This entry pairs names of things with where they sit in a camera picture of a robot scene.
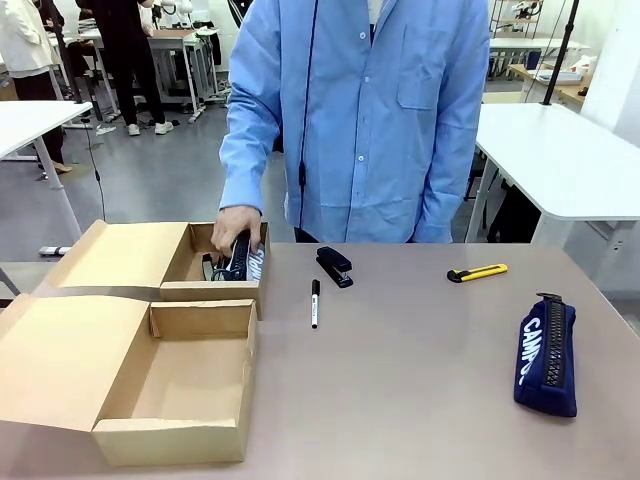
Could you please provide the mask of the person's right hand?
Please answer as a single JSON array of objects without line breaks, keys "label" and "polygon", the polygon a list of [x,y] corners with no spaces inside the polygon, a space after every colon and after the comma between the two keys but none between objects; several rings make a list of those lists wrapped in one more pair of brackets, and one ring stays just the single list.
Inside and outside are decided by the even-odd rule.
[{"label": "person's right hand", "polygon": [[256,251],[261,242],[261,220],[261,213],[254,207],[223,208],[216,217],[211,242],[221,254],[230,258],[237,237],[248,230],[251,249]]}]

